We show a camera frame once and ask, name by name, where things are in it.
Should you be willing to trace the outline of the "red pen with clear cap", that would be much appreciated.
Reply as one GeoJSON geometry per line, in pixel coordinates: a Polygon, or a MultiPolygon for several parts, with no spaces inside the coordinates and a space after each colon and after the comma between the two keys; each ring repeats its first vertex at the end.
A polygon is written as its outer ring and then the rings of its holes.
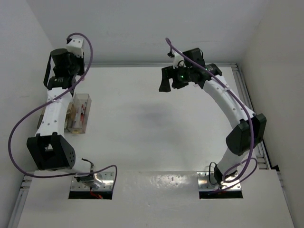
{"type": "Polygon", "coordinates": [[[81,112],[80,112],[80,122],[82,123],[84,121],[86,107],[84,104],[81,105],[81,112]]]}

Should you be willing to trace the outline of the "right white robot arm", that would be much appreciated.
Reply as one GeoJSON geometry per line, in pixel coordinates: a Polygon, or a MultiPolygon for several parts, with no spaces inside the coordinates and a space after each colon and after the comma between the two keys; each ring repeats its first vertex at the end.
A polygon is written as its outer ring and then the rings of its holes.
{"type": "Polygon", "coordinates": [[[194,83],[213,98],[230,123],[232,131],[226,137],[227,150],[213,172],[216,183],[220,184],[237,171],[245,155],[248,155],[245,161],[248,166],[253,149],[263,139],[266,117],[256,114],[240,101],[219,67],[205,63],[199,48],[185,52],[171,48],[167,55],[173,63],[161,70],[159,92],[168,93],[194,83]]]}

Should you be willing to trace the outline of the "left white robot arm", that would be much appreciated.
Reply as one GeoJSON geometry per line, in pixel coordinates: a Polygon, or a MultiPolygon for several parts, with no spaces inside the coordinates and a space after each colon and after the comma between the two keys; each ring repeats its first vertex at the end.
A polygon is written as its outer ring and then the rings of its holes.
{"type": "Polygon", "coordinates": [[[27,139],[27,148],[39,170],[87,175],[91,165],[76,156],[65,139],[65,122],[72,101],[76,76],[84,73],[84,52],[80,47],[59,48],[50,52],[44,78],[47,102],[44,116],[34,137],[27,139]]]}

